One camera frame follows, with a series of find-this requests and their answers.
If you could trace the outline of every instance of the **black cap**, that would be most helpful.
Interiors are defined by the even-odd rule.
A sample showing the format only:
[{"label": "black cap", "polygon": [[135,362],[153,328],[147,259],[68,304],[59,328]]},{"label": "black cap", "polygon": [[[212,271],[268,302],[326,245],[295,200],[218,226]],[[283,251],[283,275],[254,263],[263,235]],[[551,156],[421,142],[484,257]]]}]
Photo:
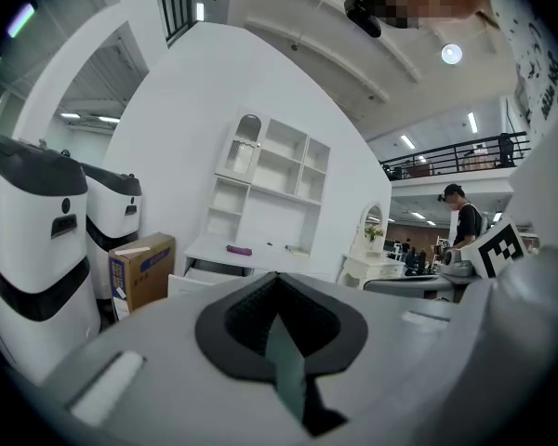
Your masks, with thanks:
[{"label": "black cap", "polygon": [[443,191],[442,194],[438,195],[438,201],[443,202],[446,196],[454,195],[455,193],[458,193],[462,197],[465,196],[465,192],[463,191],[460,185],[457,185],[456,183],[451,183],[445,188],[445,191]]}]

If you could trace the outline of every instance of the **cardboard box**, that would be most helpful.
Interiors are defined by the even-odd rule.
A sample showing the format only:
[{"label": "cardboard box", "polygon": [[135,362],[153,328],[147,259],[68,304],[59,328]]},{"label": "cardboard box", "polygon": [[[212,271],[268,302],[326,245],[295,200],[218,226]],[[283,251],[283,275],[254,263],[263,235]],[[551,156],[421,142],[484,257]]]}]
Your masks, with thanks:
[{"label": "cardboard box", "polygon": [[174,272],[176,240],[164,233],[110,251],[110,288],[118,321],[145,304],[167,297],[167,277]]}]

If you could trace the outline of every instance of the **black shirt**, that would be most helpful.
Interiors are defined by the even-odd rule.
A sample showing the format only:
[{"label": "black shirt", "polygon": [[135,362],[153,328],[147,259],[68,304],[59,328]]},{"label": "black shirt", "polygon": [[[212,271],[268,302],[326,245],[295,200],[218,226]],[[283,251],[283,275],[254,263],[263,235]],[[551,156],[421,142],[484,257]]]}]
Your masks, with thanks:
[{"label": "black shirt", "polygon": [[481,230],[482,216],[477,209],[470,203],[463,205],[458,211],[457,238],[455,238],[453,245],[461,243],[466,236],[477,238],[481,234]]}]

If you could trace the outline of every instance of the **purple object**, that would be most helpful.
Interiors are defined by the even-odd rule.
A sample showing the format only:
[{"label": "purple object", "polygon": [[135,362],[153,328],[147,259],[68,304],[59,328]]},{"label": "purple object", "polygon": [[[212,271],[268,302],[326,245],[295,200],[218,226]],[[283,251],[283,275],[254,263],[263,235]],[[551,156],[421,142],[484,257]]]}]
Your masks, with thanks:
[{"label": "purple object", "polygon": [[252,250],[250,248],[238,248],[237,246],[231,246],[228,244],[225,249],[230,253],[236,253],[237,255],[252,256]]}]

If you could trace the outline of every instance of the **round light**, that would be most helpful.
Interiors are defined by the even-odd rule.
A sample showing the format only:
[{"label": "round light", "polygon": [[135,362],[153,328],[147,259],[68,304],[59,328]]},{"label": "round light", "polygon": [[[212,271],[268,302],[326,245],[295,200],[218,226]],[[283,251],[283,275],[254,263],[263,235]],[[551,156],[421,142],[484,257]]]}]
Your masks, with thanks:
[{"label": "round light", "polygon": [[442,57],[446,64],[457,64],[463,58],[463,52],[460,46],[449,43],[443,47]]}]

